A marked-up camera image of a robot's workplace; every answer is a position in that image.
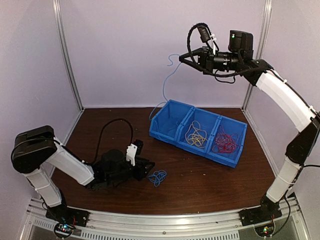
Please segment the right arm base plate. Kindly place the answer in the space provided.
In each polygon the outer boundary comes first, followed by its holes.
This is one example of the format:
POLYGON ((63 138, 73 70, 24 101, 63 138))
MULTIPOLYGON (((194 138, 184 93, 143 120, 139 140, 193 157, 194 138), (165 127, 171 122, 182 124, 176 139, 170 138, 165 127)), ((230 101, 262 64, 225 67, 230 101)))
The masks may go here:
POLYGON ((244 208, 239 211, 238 214, 243 227, 270 222, 272 219, 279 218, 283 215, 281 210, 276 209, 270 213, 263 211, 261 206, 244 208))

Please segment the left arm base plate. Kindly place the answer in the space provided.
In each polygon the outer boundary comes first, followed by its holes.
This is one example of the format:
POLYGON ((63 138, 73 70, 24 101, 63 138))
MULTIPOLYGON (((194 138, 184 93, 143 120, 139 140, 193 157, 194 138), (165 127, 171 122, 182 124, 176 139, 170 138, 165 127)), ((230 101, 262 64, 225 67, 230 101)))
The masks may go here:
POLYGON ((89 215, 90 213, 86 210, 68 207, 64 212, 49 208, 46 211, 45 217, 71 226, 86 227, 89 215))

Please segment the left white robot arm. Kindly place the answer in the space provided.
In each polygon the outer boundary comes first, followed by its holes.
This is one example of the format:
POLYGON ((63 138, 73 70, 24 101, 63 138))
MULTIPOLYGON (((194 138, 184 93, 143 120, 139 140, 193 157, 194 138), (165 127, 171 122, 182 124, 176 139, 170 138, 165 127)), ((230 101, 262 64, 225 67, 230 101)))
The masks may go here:
POLYGON ((140 156, 142 148, 143 142, 137 139, 129 144, 126 152, 111 149, 100 161, 88 163, 63 145, 51 126, 44 125, 16 136, 10 160, 13 168, 23 174, 42 197, 47 217, 60 223, 79 224, 79 214, 68 207, 62 190, 53 183, 43 164, 61 170, 86 189, 97 191, 117 187, 130 178, 137 181, 146 178, 155 163, 140 156))

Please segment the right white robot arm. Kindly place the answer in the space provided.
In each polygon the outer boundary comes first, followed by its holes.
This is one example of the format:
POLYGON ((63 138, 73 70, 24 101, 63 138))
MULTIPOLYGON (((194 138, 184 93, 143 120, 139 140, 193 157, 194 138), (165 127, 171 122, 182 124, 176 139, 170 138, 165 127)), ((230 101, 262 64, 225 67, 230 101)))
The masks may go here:
POLYGON ((267 94, 290 118, 298 131, 287 145, 279 174, 263 195, 256 210, 259 220, 268 220, 278 209, 287 190, 305 167, 320 133, 320 114, 314 110, 274 68, 263 59, 253 58, 253 35, 231 30, 228 50, 219 50, 216 39, 205 23, 191 27, 186 38, 187 53, 179 61, 204 75, 224 78, 241 76, 267 94))

